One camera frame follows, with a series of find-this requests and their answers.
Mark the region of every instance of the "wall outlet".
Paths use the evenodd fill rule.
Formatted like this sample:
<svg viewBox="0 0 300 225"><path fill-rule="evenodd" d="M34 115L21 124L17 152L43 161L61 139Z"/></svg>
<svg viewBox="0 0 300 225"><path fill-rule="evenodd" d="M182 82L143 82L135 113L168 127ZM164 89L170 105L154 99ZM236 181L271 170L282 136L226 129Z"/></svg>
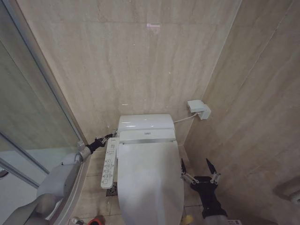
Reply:
<svg viewBox="0 0 300 225"><path fill-rule="evenodd" d="M187 102L191 113L198 113L201 120L207 120L210 116L210 108L201 100L191 100Z"/></svg>

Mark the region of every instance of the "toilet tank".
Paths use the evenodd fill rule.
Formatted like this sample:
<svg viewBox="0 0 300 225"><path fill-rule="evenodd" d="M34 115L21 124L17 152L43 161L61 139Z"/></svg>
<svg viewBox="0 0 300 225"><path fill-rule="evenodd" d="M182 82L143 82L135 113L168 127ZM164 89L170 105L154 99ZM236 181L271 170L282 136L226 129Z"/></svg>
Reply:
<svg viewBox="0 0 300 225"><path fill-rule="evenodd" d="M118 134L125 130L175 129L170 114L145 114L121 116Z"/></svg>
<svg viewBox="0 0 300 225"><path fill-rule="evenodd" d="M169 114L121 116L120 143L159 143L175 141L174 123Z"/></svg>

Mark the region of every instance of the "toilet lid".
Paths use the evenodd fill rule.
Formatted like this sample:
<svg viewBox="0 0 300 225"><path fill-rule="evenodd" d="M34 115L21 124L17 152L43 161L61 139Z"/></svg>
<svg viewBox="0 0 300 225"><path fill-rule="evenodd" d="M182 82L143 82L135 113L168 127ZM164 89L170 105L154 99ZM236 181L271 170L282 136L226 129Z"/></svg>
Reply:
<svg viewBox="0 0 300 225"><path fill-rule="evenodd" d="M127 225L178 225L184 202L177 142L120 144L118 196Z"/></svg>

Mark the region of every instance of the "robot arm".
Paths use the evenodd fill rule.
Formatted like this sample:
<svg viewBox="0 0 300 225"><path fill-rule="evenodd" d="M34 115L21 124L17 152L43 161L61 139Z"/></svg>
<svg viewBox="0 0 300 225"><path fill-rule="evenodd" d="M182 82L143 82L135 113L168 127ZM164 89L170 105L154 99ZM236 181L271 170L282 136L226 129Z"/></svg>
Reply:
<svg viewBox="0 0 300 225"><path fill-rule="evenodd" d="M53 168L37 189L37 198L33 202L16 209L3 225L48 225L45 218L54 210L56 203L68 195L77 176L82 162L99 148L104 147L109 134L86 145L78 153L66 155L61 165Z"/></svg>

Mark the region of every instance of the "floor drain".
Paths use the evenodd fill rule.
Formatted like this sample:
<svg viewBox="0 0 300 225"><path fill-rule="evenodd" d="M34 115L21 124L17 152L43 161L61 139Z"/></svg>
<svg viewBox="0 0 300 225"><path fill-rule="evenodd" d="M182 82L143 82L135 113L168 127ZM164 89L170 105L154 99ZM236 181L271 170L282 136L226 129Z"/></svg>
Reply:
<svg viewBox="0 0 300 225"><path fill-rule="evenodd" d="M114 182L112 188L106 190L106 196L118 195L117 182Z"/></svg>

